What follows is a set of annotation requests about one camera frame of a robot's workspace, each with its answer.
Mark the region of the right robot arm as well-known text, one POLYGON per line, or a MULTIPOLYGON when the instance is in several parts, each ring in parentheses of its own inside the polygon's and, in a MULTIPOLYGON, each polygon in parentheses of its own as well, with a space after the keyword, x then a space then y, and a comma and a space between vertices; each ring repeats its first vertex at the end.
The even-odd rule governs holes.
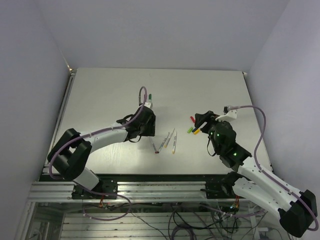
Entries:
POLYGON ((257 154, 236 142, 230 121, 236 119, 237 107, 225 107, 223 115, 213 111, 195 114, 195 128, 207 134, 214 156, 229 169, 220 186, 226 198, 243 197, 271 213, 282 228, 296 238, 306 231, 317 231, 317 200, 310 191, 301 191, 263 167, 257 154))

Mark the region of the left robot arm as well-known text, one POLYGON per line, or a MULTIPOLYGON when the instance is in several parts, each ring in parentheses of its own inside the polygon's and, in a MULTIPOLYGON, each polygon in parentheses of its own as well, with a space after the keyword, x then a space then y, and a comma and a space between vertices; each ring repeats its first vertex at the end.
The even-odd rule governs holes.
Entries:
POLYGON ((86 167, 90 154, 116 143, 153 137, 155 131, 156 115, 152 104, 147 102, 141 104, 135 114, 125 116, 105 129, 87 134, 74 128, 66 130, 49 152, 47 160, 63 179, 83 186, 85 194, 96 199, 106 191, 106 183, 86 167))

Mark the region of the red pen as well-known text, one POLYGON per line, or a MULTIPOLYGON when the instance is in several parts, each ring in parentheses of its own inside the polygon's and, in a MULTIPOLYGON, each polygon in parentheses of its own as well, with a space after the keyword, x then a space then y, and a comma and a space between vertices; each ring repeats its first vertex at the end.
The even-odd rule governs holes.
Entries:
POLYGON ((159 153, 159 152, 158 152, 158 149, 157 149, 157 147, 156 147, 156 145, 155 145, 155 143, 154 143, 154 141, 153 141, 152 138, 150 139, 150 142, 151 142, 151 145, 152 145, 152 147, 153 147, 154 153, 155 153, 155 154, 158 154, 158 153, 159 153))

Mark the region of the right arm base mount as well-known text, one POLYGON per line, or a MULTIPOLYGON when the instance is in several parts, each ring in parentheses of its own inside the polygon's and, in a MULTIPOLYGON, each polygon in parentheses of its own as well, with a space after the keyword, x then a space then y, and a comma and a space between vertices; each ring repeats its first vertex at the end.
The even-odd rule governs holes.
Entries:
POLYGON ((232 199, 236 198, 233 190, 235 182, 242 176, 236 172, 229 172, 226 175, 207 181, 200 191, 204 192, 207 199, 232 199))

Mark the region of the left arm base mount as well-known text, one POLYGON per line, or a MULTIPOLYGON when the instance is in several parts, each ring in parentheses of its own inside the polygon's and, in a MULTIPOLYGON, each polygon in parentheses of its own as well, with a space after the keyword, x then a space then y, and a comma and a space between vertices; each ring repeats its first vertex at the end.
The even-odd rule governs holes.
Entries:
POLYGON ((118 193, 118 184, 111 178, 100 179, 93 189, 88 189, 76 183, 71 193, 73 200, 115 200, 118 193))

